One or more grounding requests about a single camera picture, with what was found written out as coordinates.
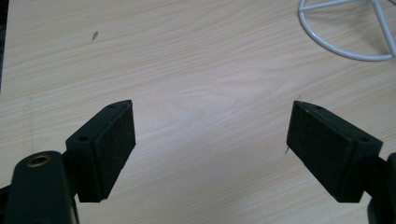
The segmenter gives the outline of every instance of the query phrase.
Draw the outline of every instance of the white wire rack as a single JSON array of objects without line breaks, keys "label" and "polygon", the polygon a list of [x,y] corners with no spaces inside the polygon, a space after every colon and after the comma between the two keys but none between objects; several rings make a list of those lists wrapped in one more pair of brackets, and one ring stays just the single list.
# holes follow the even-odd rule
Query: white wire rack
[{"label": "white wire rack", "polygon": [[378,3],[378,0],[370,0],[370,2],[373,5],[373,8],[375,10],[375,15],[378,18],[379,25],[381,26],[382,33],[384,34],[384,37],[387,41],[388,47],[389,47],[389,54],[385,55],[363,55],[363,54],[358,54],[354,53],[348,50],[344,49],[339,49],[336,46],[330,44],[326,40],[324,40],[322,37],[320,37],[317,33],[315,33],[314,30],[309,26],[306,18],[305,18],[305,12],[316,10],[316,9],[321,9],[325,7],[333,7],[333,6],[338,6],[338,5],[343,5],[343,4],[349,4],[349,3],[354,3],[358,2],[361,0],[335,0],[331,2],[326,2],[326,3],[321,3],[321,4],[315,4],[315,5],[310,5],[306,6],[305,2],[306,0],[302,0],[300,3],[299,7],[299,17],[302,26],[306,30],[306,32],[313,38],[318,44],[320,44],[323,48],[328,49],[336,54],[342,55],[347,58],[355,59],[355,60],[362,60],[362,61],[385,61],[389,60],[392,58],[396,58],[396,46],[395,42],[393,40],[392,34],[389,30],[387,21],[385,19],[384,13],[382,11],[381,6]]}]

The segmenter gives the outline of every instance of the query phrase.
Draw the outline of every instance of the screw hole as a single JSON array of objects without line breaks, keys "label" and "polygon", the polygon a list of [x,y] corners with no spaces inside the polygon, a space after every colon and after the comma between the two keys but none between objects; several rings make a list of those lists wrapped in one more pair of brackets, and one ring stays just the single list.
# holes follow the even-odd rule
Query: screw hole
[{"label": "screw hole", "polygon": [[89,139],[88,136],[81,136],[81,137],[78,139],[78,141],[80,141],[80,142],[86,142],[86,141],[88,141],[88,139]]},{"label": "screw hole", "polygon": [[41,156],[37,156],[37,157],[30,159],[26,165],[28,167],[37,167],[37,166],[44,165],[49,161],[50,161],[50,156],[41,155]]},{"label": "screw hole", "polygon": [[369,142],[369,141],[370,141],[370,140],[369,140],[368,138],[366,138],[366,137],[361,137],[360,140],[361,140],[362,142]]}]

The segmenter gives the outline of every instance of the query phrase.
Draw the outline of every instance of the light wood surface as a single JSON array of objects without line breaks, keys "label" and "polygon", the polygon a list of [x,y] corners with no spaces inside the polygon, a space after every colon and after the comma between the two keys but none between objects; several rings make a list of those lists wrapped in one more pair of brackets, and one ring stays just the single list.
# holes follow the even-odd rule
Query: light wood surface
[{"label": "light wood surface", "polygon": [[[370,5],[308,15],[332,43],[386,53]],[[380,1],[396,36],[396,6]],[[367,223],[304,168],[294,100],[324,106],[396,151],[396,61],[323,49],[299,1],[11,0],[0,95],[0,187],[15,164],[132,99],[137,145],[87,223]]]}]

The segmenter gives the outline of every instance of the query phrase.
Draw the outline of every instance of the tabletop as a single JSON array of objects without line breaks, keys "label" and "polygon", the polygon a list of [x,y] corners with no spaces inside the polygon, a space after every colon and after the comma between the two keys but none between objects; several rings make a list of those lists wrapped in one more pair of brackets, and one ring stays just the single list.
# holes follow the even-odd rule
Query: tabletop
[{"label": "tabletop", "polygon": [[[380,1],[396,36],[396,6]],[[287,151],[295,100],[396,151],[396,60],[350,60],[304,31],[298,1],[11,0],[0,94],[0,187],[15,164],[131,99],[136,146],[81,223],[367,223]],[[366,1],[310,12],[340,48],[387,53]]]}]

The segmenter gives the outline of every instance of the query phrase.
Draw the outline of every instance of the circular wire frame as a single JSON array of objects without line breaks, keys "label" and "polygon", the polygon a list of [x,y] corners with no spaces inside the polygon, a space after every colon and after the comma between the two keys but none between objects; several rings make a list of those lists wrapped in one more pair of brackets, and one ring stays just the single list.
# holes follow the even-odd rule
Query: circular wire frame
[{"label": "circular wire frame", "polygon": [[[346,3],[352,3],[356,2],[357,0],[345,0],[345,1],[334,1],[332,3],[325,3],[325,4],[318,4],[317,6],[311,6],[309,10],[314,10],[314,9],[319,9],[323,7],[330,7],[330,6],[335,6],[335,5],[342,5]],[[363,54],[358,54],[354,53],[348,50],[344,49],[339,49],[336,46],[330,44],[326,40],[324,40],[320,35],[318,35],[308,24],[308,21],[305,18],[305,12],[307,11],[308,7],[305,6],[306,0],[302,0],[299,6],[299,18],[301,25],[305,29],[305,31],[311,36],[312,39],[314,39],[318,44],[320,44],[323,48],[336,53],[338,55],[350,58],[350,59],[355,59],[355,60],[361,60],[361,61],[368,61],[368,62],[380,62],[380,61],[385,61],[385,60],[390,60],[394,58],[394,56],[390,54],[385,54],[385,55],[363,55]]]}]

